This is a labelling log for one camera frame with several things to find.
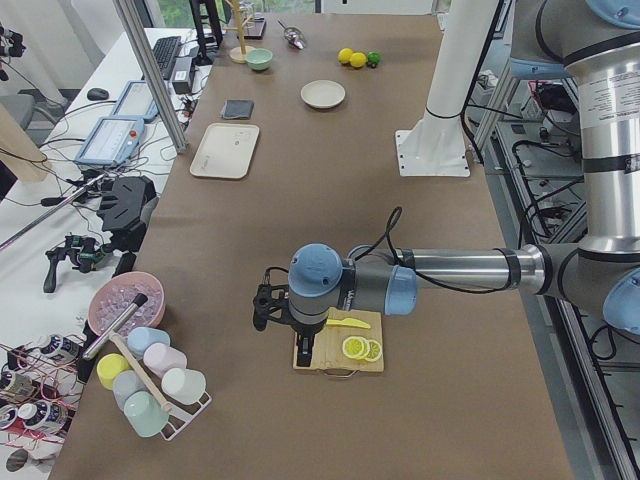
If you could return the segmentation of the yellow plastic knife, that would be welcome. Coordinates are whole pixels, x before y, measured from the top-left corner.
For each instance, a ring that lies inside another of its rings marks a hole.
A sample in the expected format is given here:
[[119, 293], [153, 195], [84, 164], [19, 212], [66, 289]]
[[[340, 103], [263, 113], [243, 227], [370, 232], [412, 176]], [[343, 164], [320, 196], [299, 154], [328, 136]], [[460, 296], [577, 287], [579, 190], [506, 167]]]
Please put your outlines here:
[[371, 325], [368, 322], [357, 318], [343, 318], [343, 319], [328, 319], [326, 321], [327, 326], [333, 327], [346, 327], [346, 328], [358, 328], [358, 329], [370, 329]]

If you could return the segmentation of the black keyboard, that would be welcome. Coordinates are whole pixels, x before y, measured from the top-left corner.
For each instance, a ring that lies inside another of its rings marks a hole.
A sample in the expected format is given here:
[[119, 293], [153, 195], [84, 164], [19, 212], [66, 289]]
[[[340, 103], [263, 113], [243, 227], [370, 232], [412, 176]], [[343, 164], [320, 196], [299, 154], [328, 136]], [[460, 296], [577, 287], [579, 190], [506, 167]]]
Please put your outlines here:
[[180, 50], [180, 36], [162, 37], [155, 42], [152, 52], [164, 80], [170, 79]]

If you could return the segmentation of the cream round plate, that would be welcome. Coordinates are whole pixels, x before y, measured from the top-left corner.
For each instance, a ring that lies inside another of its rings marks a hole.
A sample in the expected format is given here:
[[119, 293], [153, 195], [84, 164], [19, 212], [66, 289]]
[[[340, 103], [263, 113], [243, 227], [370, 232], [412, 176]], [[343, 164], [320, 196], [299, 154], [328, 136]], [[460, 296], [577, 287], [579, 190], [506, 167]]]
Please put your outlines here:
[[302, 101], [315, 109], [330, 109], [341, 104], [346, 97], [345, 88], [331, 80], [315, 80], [300, 90]]

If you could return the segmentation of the cream rabbit tray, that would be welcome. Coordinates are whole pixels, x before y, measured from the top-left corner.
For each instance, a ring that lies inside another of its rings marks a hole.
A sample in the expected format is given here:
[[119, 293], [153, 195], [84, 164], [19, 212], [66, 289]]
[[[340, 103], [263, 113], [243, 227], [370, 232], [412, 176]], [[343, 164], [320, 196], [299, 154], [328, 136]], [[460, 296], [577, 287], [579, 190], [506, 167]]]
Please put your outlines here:
[[195, 177], [240, 180], [249, 171], [260, 129], [256, 125], [213, 123], [190, 166]]

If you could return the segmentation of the metal scoop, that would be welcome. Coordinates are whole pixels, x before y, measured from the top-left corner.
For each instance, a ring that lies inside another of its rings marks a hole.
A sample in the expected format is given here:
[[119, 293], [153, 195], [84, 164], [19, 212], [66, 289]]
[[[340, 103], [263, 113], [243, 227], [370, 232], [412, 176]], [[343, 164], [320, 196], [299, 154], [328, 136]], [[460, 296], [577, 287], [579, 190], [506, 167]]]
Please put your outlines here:
[[306, 38], [298, 27], [287, 25], [280, 19], [278, 19], [277, 22], [283, 29], [284, 39], [291, 47], [297, 50], [304, 50], [306, 48]]

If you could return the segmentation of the yellow lemon near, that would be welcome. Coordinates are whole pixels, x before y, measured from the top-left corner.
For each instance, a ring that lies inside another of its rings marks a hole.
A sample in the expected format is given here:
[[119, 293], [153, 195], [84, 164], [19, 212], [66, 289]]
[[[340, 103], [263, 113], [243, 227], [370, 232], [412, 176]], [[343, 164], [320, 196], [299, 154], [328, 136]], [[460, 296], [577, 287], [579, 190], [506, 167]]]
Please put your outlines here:
[[367, 65], [368, 58], [364, 52], [353, 52], [348, 60], [352, 68], [359, 69]]

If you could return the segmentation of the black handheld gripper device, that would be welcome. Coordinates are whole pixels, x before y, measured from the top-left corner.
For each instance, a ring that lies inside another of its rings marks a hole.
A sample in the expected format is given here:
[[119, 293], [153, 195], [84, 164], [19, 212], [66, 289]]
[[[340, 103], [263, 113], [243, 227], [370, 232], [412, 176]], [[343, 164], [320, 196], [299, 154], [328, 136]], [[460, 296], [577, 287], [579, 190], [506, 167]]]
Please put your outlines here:
[[67, 235], [62, 246], [56, 246], [45, 252], [49, 269], [44, 280], [43, 292], [53, 293], [56, 290], [57, 266], [60, 262], [69, 259], [74, 270], [87, 274], [95, 270], [113, 251], [114, 246], [111, 243], [100, 244], [90, 236]]

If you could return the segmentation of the mint green cup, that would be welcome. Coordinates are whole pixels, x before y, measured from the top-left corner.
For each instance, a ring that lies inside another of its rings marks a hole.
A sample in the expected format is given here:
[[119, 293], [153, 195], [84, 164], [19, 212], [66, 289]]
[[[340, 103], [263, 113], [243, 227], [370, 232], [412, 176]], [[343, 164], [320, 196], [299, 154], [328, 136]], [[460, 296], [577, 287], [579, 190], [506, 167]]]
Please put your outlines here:
[[160, 433], [169, 420], [169, 413], [147, 391], [132, 394], [125, 401], [123, 412], [135, 432], [143, 438]]

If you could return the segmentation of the yellow cup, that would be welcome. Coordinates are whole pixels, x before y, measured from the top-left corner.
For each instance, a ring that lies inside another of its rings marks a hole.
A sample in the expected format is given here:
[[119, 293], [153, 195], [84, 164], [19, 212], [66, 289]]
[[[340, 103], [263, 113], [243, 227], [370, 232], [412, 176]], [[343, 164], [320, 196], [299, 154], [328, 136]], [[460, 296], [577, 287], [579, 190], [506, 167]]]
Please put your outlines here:
[[98, 361], [96, 371], [101, 385], [107, 390], [112, 390], [115, 379], [130, 369], [130, 364], [123, 355], [110, 353]]

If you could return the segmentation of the blue teach pendant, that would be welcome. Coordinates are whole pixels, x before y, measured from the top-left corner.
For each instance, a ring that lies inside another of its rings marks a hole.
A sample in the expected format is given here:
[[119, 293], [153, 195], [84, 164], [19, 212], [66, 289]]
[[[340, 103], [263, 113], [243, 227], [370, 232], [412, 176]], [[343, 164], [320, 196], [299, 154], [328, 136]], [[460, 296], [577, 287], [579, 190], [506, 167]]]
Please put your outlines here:
[[140, 116], [101, 117], [74, 158], [78, 165], [116, 167], [138, 147], [145, 122]]
[[144, 80], [128, 81], [111, 111], [112, 116], [136, 116], [145, 123], [158, 115], [151, 90]]

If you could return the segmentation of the black computer mouse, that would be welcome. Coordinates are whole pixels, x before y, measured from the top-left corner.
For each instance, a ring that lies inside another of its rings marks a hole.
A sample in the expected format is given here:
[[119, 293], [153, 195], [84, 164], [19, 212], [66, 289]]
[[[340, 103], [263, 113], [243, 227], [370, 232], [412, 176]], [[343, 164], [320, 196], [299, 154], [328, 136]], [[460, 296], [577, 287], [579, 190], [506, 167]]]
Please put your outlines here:
[[110, 98], [110, 94], [105, 89], [94, 87], [87, 91], [86, 97], [90, 101], [105, 101]]

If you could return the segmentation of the lemon slices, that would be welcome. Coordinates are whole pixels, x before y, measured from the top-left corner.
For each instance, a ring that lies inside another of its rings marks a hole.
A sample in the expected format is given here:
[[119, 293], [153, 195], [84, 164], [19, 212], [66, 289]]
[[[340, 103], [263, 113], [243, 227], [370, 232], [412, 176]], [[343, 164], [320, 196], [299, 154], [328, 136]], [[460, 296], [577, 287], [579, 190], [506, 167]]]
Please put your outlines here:
[[342, 354], [352, 360], [377, 362], [382, 358], [382, 344], [363, 336], [349, 336], [342, 341]]

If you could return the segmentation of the grey cup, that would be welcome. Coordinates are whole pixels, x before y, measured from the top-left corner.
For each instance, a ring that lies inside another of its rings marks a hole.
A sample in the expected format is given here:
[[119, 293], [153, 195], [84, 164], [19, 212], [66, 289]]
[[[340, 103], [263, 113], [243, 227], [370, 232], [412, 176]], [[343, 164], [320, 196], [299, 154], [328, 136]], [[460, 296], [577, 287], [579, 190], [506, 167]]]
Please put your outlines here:
[[112, 392], [118, 408], [123, 411], [126, 401], [135, 393], [147, 388], [133, 370], [121, 372], [113, 381]]

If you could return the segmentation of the grey folded cloth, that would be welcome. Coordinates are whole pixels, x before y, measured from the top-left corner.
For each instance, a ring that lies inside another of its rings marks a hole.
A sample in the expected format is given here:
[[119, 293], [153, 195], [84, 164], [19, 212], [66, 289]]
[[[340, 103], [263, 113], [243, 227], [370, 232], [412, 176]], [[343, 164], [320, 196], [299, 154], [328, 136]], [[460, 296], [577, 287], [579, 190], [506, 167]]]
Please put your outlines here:
[[221, 110], [221, 118], [225, 120], [250, 119], [254, 109], [254, 102], [246, 99], [226, 100]]

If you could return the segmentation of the metal rod black tip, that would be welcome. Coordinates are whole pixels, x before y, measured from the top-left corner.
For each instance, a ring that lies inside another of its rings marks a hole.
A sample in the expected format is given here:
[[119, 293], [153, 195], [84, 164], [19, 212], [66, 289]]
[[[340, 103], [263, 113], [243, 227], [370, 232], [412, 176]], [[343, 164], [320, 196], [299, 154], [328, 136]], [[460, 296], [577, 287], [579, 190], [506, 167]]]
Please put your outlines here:
[[110, 339], [110, 336], [117, 333], [118, 329], [121, 328], [142, 306], [144, 306], [147, 301], [148, 297], [145, 294], [138, 293], [122, 313], [106, 327], [104, 332], [85, 348], [82, 354], [82, 359], [86, 361], [94, 359], [102, 346]]

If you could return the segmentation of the mint green bowl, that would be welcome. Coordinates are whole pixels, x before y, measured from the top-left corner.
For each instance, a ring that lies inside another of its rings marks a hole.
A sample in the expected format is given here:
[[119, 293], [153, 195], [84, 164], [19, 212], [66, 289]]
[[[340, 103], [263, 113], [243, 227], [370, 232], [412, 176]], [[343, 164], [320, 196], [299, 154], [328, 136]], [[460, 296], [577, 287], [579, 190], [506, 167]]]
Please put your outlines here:
[[263, 72], [271, 67], [273, 53], [269, 49], [255, 48], [247, 52], [245, 60], [252, 71]]

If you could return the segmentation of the pink cup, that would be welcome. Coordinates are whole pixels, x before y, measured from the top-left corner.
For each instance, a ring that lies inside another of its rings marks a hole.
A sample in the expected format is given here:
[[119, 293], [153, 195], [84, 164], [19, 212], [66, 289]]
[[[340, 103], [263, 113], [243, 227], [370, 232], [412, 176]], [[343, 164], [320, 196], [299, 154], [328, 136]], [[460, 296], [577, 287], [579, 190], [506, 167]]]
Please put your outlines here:
[[151, 344], [143, 354], [144, 365], [157, 377], [162, 378], [173, 368], [187, 367], [186, 355], [164, 343]]

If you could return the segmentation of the wooden mug tree stand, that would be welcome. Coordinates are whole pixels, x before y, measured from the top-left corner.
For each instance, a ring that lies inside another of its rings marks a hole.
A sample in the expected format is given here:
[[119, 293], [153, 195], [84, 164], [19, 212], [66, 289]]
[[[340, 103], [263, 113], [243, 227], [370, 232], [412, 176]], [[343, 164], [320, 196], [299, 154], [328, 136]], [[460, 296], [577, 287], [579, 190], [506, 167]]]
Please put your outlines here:
[[227, 26], [227, 32], [235, 32], [239, 45], [234, 47], [230, 53], [230, 59], [238, 64], [244, 64], [247, 55], [254, 50], [246, 42], [245, 28], [254, 22], [254, 9], [252, 7], [242, 7], [239, 0], [225, 0], [225, 4], [231, 11], [232, 25]]

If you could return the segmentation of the yellow lemon far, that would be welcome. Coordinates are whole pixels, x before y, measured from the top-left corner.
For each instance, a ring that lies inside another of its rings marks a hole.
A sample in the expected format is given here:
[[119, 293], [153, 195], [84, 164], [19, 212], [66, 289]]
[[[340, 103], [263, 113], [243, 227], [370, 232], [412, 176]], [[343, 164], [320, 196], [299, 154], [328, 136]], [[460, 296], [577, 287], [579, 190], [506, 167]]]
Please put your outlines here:
[[343, 48], [338, 52], [338, 61], [341, 64], [349, 64], [354, 51], [351, 48]]

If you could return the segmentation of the near blue teach pendant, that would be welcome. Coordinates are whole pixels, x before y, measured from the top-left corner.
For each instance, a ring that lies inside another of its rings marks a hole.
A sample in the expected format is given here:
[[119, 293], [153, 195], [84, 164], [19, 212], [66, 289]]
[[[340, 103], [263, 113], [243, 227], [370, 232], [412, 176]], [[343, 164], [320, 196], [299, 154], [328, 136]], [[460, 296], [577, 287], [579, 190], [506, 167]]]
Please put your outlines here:
[[138, 147], [145, 122], [140, 116], [101, 117], [74, 158], [78, 165], [116, 167]]

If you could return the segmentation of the blue cup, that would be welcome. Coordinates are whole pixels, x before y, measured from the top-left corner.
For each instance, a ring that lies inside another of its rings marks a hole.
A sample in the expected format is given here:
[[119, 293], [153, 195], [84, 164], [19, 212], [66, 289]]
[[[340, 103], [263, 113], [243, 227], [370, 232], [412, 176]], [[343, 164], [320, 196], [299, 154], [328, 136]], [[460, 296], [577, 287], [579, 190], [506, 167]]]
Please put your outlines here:
[[170, 346], [170, 335], [156, 328], [136, 327], [127, 336], [127, 347], [136, 359], [142, 359], [145, 351], [155, 343]]

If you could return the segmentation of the white cup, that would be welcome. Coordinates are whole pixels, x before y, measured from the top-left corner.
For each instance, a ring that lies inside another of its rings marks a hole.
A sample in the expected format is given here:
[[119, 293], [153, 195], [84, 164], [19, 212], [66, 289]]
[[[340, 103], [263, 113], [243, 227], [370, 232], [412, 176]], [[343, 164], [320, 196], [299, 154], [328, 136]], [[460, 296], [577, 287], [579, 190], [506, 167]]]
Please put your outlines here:
[[206, 378], [200, 371], [186, 368], [172, 368], [161, 380], [161, 387], [166, 395], [182, 404], [193, 404], [206, 390]]

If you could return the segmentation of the white cup rack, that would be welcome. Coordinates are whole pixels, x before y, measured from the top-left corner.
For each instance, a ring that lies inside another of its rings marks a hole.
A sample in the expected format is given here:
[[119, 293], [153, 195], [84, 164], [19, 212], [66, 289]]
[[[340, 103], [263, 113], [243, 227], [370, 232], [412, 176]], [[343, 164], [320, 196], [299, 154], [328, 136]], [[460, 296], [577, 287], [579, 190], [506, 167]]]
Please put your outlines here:
[[204, 410], [211, 404], [212, 400], [213, 397], [208, 392], [204, 392], [195, 403], [190, 405], [169, 401], [169, 417], [167, 423], [160, 431], [161, 437], [165, 441], [174, 440], [196, 419], [197, 416], [204, 412]]

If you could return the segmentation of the pink bowl of ice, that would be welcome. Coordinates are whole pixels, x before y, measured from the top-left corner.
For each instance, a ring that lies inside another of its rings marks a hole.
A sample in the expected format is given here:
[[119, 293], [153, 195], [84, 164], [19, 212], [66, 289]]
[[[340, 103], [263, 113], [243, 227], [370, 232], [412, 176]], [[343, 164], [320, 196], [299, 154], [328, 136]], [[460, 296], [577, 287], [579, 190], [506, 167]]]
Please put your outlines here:
[[88, 325], [96, 335], [104, 332], [138, 294], [147, 297], [118, 332], [127, 336], [137, 327], [156, 327], [165, 312], [164, 288], [160, 281], [146, 272], [127, 272], [113, 277], [103, 285], [89, 305]]

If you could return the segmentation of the yellow lemon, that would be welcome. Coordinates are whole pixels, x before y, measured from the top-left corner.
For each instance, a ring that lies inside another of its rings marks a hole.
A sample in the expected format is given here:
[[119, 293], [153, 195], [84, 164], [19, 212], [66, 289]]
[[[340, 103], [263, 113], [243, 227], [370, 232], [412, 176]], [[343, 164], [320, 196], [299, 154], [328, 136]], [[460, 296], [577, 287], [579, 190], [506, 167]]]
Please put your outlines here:
[[349, 64], [354, 51], [351, 48], [343, 48], [338, 52], [338, 61], [341, 64]]
[[348, 60], [352, 68], [359, 69], [367, 65], [368, 58], [364, 52], [353, 52]]

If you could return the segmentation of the bamboo cutting board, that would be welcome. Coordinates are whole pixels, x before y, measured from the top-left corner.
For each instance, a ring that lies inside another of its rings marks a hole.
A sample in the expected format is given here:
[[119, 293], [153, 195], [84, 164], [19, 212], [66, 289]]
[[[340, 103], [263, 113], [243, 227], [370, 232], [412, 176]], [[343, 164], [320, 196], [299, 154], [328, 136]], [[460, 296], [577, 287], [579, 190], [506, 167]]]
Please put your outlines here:
[[293, 369], [338, 375], [384, 371], [382, 316], [380, 313], [329, 309], [325, 327], [315, 335], [309, 366], [299, 366], [294, 346]]

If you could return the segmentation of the aluminium frame post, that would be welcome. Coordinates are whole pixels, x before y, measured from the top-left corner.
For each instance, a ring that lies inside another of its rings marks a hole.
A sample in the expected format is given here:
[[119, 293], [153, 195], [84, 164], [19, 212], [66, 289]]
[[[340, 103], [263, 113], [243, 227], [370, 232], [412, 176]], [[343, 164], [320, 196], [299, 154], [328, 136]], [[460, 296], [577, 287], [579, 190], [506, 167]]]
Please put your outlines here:
[[180, 122], [175, 115], [173, 103], [153, 55], [145, 29], [132, 0], [113, 0], [114, 8], [129, 39], [139, 67], [144, 74], [152, 98], [159, 110], [161, 120], [178, 154], [183, 153], [187, 141]]

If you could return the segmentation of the far blue teach pendant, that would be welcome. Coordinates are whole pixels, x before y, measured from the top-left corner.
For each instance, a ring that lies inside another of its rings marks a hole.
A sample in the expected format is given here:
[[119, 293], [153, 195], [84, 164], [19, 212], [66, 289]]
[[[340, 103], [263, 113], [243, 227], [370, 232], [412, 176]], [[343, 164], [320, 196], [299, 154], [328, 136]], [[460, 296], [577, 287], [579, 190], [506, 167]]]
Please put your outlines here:
[[158, 115], [151, 90], [144, 80], [128, 81], [111, 111], [112, 116], [136, 116], [145, 123]]

